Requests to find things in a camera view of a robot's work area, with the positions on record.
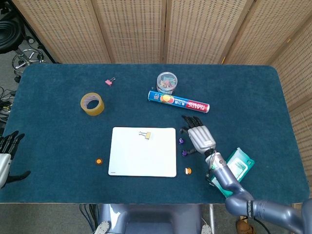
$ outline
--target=gold binder clip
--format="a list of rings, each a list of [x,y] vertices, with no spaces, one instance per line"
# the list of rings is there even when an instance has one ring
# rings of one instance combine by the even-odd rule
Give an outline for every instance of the gold binder clip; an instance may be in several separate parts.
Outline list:
[[[148,139],[148,140],[151,137],[151,132],[146,132],[146,133],[139,132],[138,134],[141,135],[141,136],[145,136],[145,139]]]

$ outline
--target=binder clip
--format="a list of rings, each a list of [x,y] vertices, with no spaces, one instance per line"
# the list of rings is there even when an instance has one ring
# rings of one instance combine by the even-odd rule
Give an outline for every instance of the binder clip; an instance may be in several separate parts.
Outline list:
[[[147,133],[139,132],[138,134],[141,135],[141,136],[145,136],[145,139],[148,139],[148,140],[151,137],[151,132],[147,132]]]
[[[115,79],[116,79],[115,77],[113,77],[113,78],[111,78],[111,79],[107,79],[107,80],[105,81],[105,83],[106,83],[108,86],[112,86],[113,81],[114,81]]]

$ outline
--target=container lid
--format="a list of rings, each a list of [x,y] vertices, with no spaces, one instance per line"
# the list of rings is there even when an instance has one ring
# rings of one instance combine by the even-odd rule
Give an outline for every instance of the container lid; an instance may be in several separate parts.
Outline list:
[[[157,86],[163,91],[171,91],[176,88],[177,77],[171,72],[160,73],[157,77]]]

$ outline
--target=tape roll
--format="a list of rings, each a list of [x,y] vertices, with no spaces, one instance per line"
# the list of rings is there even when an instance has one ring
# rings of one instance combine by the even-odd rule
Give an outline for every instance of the tape roll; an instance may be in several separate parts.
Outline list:
[[[88,109],[87,108],[88,104],[93,100],[98,101],[97,106],[93,109]],[[96,93],[88,93],[85,96],[83,96],[80,101],[80,106],[90,116],[97,116],[101,114],[102,111],[104,110],[104,102],[101,96]]]

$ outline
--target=metal pole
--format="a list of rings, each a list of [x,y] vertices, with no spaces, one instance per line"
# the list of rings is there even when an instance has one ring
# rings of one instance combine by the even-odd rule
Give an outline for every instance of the metal pole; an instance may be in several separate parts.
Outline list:
[[[209,218],[210,218],[211,233],[215,234],[215,215],[213,204],[209,204]]]

